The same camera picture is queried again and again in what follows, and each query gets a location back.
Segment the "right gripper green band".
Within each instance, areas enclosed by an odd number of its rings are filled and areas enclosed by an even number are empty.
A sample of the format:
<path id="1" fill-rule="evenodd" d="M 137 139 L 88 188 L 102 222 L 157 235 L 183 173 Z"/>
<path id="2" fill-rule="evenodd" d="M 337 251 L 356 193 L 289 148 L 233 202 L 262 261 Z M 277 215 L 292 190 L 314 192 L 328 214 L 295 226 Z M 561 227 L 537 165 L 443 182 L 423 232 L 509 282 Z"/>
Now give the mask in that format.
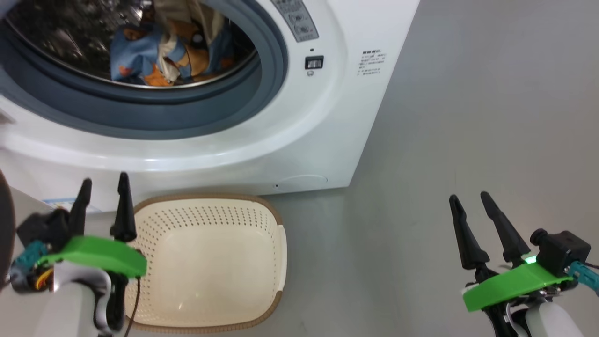
<path id="1" fill-rule="evenodd" d="M 475 281 L 479 282 L 465 290 L 462 298 L 468 312 L 486 314 L 496 337 L 516 337 L 518 334 L 509 319 L 509 306 L 515 301 L 541 296 L 541 290 L 561 287 L 563 282 L 573 281 L 573 278 L 556 277 L 538 263 L 525 263 L 522 256 L 531 252 L 530 247 L 485 190 L 481 192 L 481 201 L 500 237 L 504 261 L 511 263 L 514 269 L 497 275 L 487 267 L 490 258 L 475 239 L 460 199 L 451 195 L 449 204 L 461 265 L 464 270 L 475 271 Z"/>

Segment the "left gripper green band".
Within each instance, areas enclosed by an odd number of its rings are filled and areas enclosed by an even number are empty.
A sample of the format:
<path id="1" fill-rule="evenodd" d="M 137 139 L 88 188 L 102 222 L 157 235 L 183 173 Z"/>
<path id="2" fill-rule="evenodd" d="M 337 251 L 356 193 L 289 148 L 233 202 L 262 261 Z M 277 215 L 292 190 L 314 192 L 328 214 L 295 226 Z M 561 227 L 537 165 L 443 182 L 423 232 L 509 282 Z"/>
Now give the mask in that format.
<path id="1" fill-rule="evenodd" d="M 131 279 L 147 273 L 145 256 L 127 242 L 137 238 L 131 186 L 128 174 L 120 173 L 118 205 L 107 239 L 84 235 L 87 208 L 91 199 L 92 180 L 86 178 L 71 207 L 68 228 L 72 235 L 59 252 L 42 256 L 37 266 L 50 267 L 52 290 L 79 284 L 94 295 L 93 322 L 97 331 L 121 331 L 125 320 L 125 291 Z"/>

